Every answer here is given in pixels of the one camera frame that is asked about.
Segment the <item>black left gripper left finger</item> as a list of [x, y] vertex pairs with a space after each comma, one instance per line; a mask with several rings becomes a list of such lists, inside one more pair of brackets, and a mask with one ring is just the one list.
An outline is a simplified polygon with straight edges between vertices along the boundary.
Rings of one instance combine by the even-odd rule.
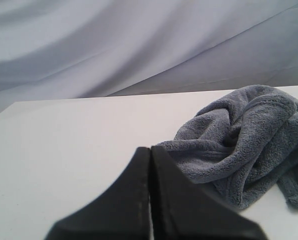
[[57, 221], [48, 240], [149, 239], [149, 149], [139, 147], [115, 182], [94, 201]]

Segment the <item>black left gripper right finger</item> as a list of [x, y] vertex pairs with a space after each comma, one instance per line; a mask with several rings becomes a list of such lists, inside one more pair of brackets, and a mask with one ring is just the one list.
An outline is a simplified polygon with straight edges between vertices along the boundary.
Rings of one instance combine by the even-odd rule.
[[261, 227], [192, 183], [160, 146], [151, 148], [150, 203], [156, 240], [265, 240]]

